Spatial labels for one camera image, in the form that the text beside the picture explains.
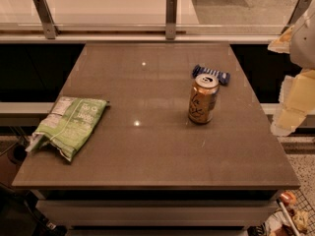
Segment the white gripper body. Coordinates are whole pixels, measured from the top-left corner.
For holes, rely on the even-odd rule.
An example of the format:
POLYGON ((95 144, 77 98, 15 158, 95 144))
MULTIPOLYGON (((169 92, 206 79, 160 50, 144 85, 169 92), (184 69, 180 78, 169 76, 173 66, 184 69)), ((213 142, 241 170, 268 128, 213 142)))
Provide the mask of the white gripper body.
POLYGON ((310 6, 293 27, 290 43, 290 61, 301 68, 315 69, 314 6, 310 6))

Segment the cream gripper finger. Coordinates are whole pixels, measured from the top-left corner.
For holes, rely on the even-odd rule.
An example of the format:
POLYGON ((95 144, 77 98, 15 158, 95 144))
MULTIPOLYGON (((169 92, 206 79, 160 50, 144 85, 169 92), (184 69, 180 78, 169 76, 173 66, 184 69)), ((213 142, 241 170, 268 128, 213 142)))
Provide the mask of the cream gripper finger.
POLYGON ((293 27, 289 27, 288 29, 286 29, 280 37, 273 40, 268 45, 268 50, 272 52, 276 52, 276 53, 289 54, 292 30, 293 30, 293 27))
POLYGON ((285 76, 279 102, 271 132, 275 136, 286 137, 315 109, 315 70, 302 69, 295 77, 285 76))

